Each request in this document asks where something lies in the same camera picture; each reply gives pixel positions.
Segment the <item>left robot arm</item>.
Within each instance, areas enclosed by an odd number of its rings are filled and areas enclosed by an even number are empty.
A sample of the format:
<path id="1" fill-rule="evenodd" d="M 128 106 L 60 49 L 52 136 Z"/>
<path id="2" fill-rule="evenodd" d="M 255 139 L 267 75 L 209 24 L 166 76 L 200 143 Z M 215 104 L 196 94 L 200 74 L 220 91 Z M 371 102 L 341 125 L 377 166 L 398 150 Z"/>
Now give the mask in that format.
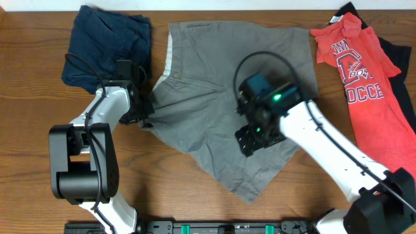
<path id="1" fill-rule="evenodd" d="M 100 74 L 81 57 L 65 55 L 66 62 L 98 81 L 96 96 L 78 117 L 49 130 L 51 190 L 58 199 L 90 212 L 95 222 L 67 223 L 65 233 L 146 233 L 135 208 L 118 190 L 120 172 L 112 132 L 118 124 L 135 124 L 153 107 L 140 93 L 148 81 L 142 66 L 117 60 L 111 78 Z"/>

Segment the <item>grey khaki shorts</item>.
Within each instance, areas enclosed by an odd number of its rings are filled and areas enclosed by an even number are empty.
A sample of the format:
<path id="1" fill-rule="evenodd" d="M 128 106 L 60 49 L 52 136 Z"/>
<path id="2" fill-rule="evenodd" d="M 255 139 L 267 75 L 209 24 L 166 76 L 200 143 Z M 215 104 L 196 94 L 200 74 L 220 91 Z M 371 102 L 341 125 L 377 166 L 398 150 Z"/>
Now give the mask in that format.
<path id="1" fill-rule="evenodd" d="M 287 59 L 309 94 L 317 97 L 307 29 L 247 21 L 171 23 L 164 72 L 150 96 L 155 111 L 140 128 L 192 155 L 221 185 L 252 203 L 298 146 L 284 140 L 244 156 L 235 132 L 246 119 L 235 111 L 233 89 L 257 72 L 288 81 L 287 65 L 276 55 Z"/>

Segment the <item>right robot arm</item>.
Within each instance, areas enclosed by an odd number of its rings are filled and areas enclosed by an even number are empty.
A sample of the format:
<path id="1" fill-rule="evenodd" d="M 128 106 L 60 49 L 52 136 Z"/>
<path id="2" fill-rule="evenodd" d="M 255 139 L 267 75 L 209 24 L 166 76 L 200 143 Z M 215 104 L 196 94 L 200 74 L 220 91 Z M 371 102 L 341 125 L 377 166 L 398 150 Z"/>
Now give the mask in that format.
<path id="1" fill-rule="evenodd" d="M 235 133 L 249 157 L 286 139 L 306 151 L 335 181 L 351 206 L 332 209 L 313 222 L 311 233 L 403 233 L 415 224 L 415 181 L 371 159 L 303 97 L 299 86 L 279 88 L 257 73 L 237 93 L 237 112 L 247 125 Z"/>

